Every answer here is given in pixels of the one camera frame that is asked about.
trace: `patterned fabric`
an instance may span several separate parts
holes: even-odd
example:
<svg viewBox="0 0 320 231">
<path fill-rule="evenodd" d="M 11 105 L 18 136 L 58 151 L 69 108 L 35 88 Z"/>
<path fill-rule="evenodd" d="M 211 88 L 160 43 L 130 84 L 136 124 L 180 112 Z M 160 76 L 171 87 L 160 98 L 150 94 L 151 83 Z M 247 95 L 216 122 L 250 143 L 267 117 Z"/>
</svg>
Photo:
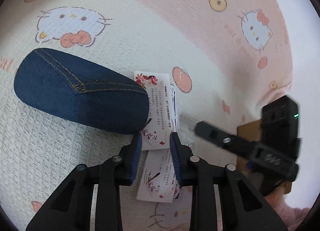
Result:
<svg viewBox="0 0 320 231">
<path fill-rule="evenodd" d="M 196 138 L 195 123 L 236 133 L 292 79 L 276 0 L 5 0 L 0 32 L 0 204 L 21 231 L 77 164 L 100 164 L 131 140 L 22 103 L 14 76 L 33 49 L 71 53 L 129 78 L 135 70 L 169 74 L 181 141 L 219 166 L 236 157 Z M 124 230 L 188 229 L 187 190 L 168 205 L 135 199 L 145 158 L 134 185 L 121 187 Z"/>
</svg>

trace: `white card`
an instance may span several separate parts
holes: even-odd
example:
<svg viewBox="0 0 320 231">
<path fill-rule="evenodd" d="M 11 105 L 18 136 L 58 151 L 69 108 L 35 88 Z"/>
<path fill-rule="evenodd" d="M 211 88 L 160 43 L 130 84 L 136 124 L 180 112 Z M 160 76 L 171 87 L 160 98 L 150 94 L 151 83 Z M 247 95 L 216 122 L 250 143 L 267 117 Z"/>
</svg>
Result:
<svg viewBox="0 0 320 231">
<path fill-rule="evenodd" d="M 148 152 L 137 199 L 154 202 L 172 202 L 176 178 L 170 149 Z"/>
<path fill-rule="evenodd" d="M 148 124 L 141 131 L 142 150 L 169 148 L 170 134 L 175 124 L 169 75 L 135 71 L 134 80 L 147 91 L 149 97 Z"/>
</svg>

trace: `yellow stitching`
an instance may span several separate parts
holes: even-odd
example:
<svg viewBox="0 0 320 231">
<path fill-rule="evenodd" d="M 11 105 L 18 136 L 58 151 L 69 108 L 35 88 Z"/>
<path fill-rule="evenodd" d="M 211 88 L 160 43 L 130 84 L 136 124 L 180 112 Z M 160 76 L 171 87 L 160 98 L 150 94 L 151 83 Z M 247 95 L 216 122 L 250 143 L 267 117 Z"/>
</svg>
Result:
<svg viewBox="0 0 320 231">
<path fill-rule="evenodd" d="M 72 74 L 66 67 L 64 67 L 60 62 L 58 62 L 55 58 L 53 58 L 53 57 L 52 57 L 49 53 L 47 53 L 43 48 L 41 48 L 41 50 L 43 50 L 47 55 L 49 55 L 52 59 L 54 59 L 57 63 L 59 63 L 67 72 L 69 72 L 73 77 L 75 77 L 76 80 L 81 83 L 81 85 L 83 85 L 83 83 L 82 83 L 74 74 Z"/>
<path fill-rule="evenodd" d="M 43 56 L 41 56 L 40 53 L 37 53 L 36 51 L 35 51 L 35 53 L 36 53 L 37 55 L 39 55 L 42 59 L 44 59 L 47 63 L 49 63 L 49 64 L 52 66 L 53 69 L 55 69 L 57 72 L 59 72 L 60 74 L 62 74 L 62 75 L 68 80 L 68 82 L 70 83 L 70 86 L 73 87 L 73 86 L 72 86 L 72 82 L 69 80 L 69 78 L 68 78 L 62 71 L 60 71 L 60 70 L 59 70 L 57 67 L 55 67 L 52 63 L 50 63 L 47 59 L 45 59 Z"/>
<path fill-rule="evenodd" d="M 147 95 L 147 93 L 142 92 L 142 91 L 137 91 L 137 90 L 132 90 L 132 89 L 93 89 L 93 90 L 84 90 L 84 91 L 79 91 L 79 93 L 86 93 L 86 92 L 96 92 L 96 91 L 102 91 L 102 90 L 120 90 L 120 91 L 130 91 L 130 92 L 138 92 Z"/>
<path fill-rule="evenodd" d="M 129 86 L 129 87 L 136 87 L 136 88 L 141 88 L 140 86 L 134 86 L 134 85 L 128 85 L 128 84 L 124 84 L 124 83 L 116 83 L 116 82 L 89 82 L 89 83 L 83 83 L 83 84 L 77 84 L 77 85 L 73 85 L 73 86 L 83 86 L 83 85 L 88 85 L 88 84 L 117 84 L 117 85 L 125 85 L 125 86 Z"/>
</svg>

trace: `black device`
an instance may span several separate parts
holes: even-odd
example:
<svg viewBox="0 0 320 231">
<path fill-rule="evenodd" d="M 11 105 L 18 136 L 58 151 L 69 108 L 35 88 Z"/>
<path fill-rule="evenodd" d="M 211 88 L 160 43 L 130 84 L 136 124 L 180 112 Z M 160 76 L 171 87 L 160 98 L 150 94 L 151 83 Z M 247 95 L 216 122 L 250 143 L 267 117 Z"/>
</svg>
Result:
<svg viewBox="0 0 320 231">
<path fill-rule="evenodd" d="M 219 187 L 224 231 L 286 231 L 287 227 L 246 177 L 228 164 L 218 167 L 194 156 L 170 135 L 176 178 L 181 186 L 193 186 L 190 231 L 217 231 L 214 184 Z M 119 155 L 101 165 L 76 168 L 39 209 L 26 231 L 89 231 L 94 184 L 99 184 L 95 230 L 122 231 L 119 186 L 130 186 L 141 151 L 141 134 Z"/>
<path fill-rule="evenodd" d="M 262 108 L 260 142 L 249 142 L 206 122 L 199 122 L 195 133 L 249 160 L 252 174 L 257 173 L 260 179 L 255 182 L 255 187 L 266 196 L 283 181 L 292 182 L 297 177 L 298 118 L 298 105 L 288 96 L 283 96 Z"/>
</svg>

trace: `denim glasses case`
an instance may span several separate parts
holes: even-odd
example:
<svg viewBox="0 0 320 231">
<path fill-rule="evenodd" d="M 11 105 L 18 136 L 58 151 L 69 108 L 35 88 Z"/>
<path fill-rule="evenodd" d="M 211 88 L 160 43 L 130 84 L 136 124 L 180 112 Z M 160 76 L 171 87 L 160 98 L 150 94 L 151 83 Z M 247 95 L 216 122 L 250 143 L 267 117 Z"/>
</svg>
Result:
<svg viewBox="0 0 320 231">
<path fill-rule="evenodd" d="M 53 49 L 27 55 L 14 91 L 24 103 L 51 115 L 120 134 L 141 131 L 148 119 L 148 94 L 135 81 Z"/>
</svg>

